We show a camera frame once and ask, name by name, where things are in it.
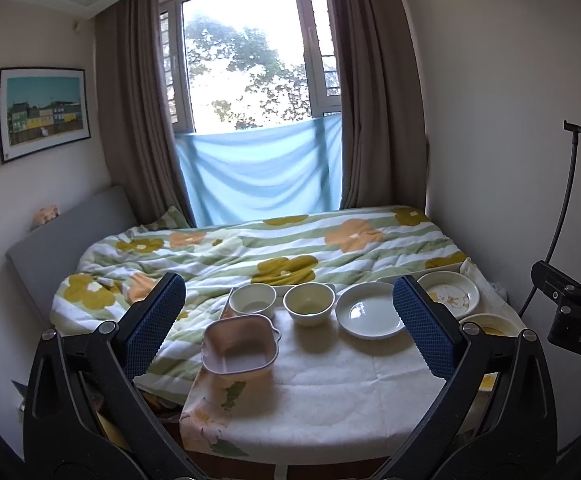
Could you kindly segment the pink square bowl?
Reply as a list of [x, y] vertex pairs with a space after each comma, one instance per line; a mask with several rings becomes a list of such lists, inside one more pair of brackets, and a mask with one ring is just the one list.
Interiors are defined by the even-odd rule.
[[251, 378], [272, 370], [281, 332], [261, 314], [222, 318], [202, 336], [202, 367], [224, 379]]

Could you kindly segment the cream round bowl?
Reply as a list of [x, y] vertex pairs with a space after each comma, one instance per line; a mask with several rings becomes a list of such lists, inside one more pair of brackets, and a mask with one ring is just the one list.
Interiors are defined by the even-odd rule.
[[335, 302], [334, 289], [320, 283], [295, 285], [283, 298], [283, 306], [292, 320], [306, 327], [327, 322]]

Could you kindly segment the yellow rimmed bowl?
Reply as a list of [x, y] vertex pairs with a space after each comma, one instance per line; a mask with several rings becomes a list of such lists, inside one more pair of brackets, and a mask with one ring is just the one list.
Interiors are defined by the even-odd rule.
[[474, 323], [478, 325], [487, 335], [517, 337], [525, 330], [521, 322], [510, 320], [499, 314], [477, 313], [466, 316], [461, 323]]

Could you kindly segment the cartoon printed plate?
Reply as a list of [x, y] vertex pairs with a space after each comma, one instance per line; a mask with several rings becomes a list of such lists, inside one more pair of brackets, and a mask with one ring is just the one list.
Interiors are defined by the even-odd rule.
[[459, 272], [436, 271], [421, 276], [417, 283], [437, 304], [443, 304], [456, 318], [471, 315], [479, 304], [475, 283]]

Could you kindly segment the floral green striped duvet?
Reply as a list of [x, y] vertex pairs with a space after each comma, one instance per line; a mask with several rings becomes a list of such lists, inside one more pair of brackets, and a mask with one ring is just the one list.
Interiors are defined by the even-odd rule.
[[183, 404], [196, 378], [202, 333], [232, 289], [307, 282], [341, 290], [399, 274], [460, 264], [466, 258], [424, 212], [405, 206], [302, 214], [193, 229], [176, 208], [90, 244], [58, 286], [50, 321], [64, 336], [119, 320], [168, 272], [186, 299], [141, 390]]

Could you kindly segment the grey headboard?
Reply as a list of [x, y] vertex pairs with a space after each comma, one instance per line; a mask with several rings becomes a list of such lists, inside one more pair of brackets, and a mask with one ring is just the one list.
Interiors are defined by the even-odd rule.
[[116, 185], [13, 244], [6, 259], [41, 323], [50, 324], [54, 294], [63, 279], [77, 269], [84, 252], [99, 240], [137, 224], [126, 193]]

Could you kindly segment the white shallow plate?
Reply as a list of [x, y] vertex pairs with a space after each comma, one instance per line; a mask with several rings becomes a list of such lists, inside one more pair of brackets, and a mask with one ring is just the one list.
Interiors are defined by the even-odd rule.
[[335, 306], [338, 324], [346, 333], [364, 340], [381, 340], [405, 328], [393, 304], [393, 286], [373, 282], [346, 288]]

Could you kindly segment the plush toy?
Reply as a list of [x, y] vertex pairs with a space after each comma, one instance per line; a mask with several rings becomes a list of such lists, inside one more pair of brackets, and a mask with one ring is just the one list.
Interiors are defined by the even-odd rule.
[[39, 229], [40, 226], [45, 226], [48, 222], [58, 218], [60, 216], [59, 206], [48, 205], [39, 209], [31, 220], [31, 229]]

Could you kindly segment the brown right curtain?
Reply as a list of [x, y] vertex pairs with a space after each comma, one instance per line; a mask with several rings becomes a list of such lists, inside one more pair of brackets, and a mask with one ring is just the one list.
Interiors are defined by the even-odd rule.
[[422, 209], [428, 143], [402, 0], [330, 0], [341, 83], [341, 207]]

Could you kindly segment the brown curtain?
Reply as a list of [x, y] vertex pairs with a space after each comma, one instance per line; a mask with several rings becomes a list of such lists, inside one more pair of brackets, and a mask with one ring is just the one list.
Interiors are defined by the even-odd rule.
[[341, 207], [422, 209], [428, 143], [402, 0], [330, 0], [341, 83]]
[[176, 154], [161, 62], [158, 0], [120, 0], [95, 17], [100, 140], [112, 183], [138, 221], [194, 218]]

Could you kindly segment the framed town picture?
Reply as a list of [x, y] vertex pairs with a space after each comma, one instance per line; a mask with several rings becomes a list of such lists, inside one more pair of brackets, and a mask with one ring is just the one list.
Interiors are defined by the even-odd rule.
[[91, 137], [85, 70], [7, 67], [0, 70], [1, 162]]

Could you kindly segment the light blue cloth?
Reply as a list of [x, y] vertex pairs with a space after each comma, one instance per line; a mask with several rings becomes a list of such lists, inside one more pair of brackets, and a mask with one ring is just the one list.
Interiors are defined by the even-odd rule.
[[342, 151], [339, 114], [272, 128], [176, 136], [198, 226], [337, 210]]

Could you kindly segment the brown left curtain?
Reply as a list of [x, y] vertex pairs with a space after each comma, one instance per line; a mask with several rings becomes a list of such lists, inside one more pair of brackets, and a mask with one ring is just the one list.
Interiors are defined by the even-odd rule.
[[120, 0], [95, 17], [100, 140], [112, 183], [138, 221], [194, 218], [176, 154], [161, 62], [158, 0]]

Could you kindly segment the window frame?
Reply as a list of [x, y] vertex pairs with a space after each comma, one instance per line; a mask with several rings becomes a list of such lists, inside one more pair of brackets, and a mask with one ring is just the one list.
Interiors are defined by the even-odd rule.
[[179, 133], [341, 111], [329, 0], [169, 0], [159, 25], [168, 115]]

